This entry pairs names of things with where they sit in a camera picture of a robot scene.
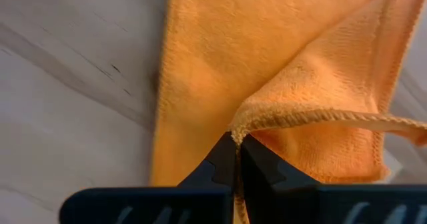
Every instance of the orange microfiber towel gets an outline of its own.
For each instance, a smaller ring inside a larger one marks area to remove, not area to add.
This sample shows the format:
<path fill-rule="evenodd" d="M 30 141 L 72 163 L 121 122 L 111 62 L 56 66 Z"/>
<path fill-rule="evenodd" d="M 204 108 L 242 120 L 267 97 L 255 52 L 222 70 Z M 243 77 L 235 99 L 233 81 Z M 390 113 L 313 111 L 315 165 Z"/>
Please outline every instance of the orange microfiber towel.
<path fill-rule="evenodd" d="M 176 185 L 227 130 L 329 183 L 384 177 L 383 131 L 424 0 L 169 0 L 151 181 Z"/>

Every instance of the towel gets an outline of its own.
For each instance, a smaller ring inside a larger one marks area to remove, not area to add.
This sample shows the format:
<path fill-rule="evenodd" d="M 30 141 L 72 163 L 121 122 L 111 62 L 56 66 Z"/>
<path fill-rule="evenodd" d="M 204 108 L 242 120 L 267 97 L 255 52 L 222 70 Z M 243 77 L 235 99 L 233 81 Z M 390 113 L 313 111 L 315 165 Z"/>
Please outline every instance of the towel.
<path fill-rule="evenodd" d="M 151 183 L 176 185 L 222 134 L 253 135 L 326 183 L 387 175 L 387 113 L 424 0 L 169 0 Z"/>

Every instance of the towel fold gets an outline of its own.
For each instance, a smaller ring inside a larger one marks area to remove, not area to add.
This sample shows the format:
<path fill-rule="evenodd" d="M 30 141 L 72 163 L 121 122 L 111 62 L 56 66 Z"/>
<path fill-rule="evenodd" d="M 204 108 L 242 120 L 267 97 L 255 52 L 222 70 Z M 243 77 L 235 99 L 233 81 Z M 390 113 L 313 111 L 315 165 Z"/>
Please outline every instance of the towel fold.
<path fill-rule="evenodd" d="M 176 185 L 231 129 L 329 183 L 387 174 L 383 132 L 424 0 L 169 0 L 151 182 Z"/>

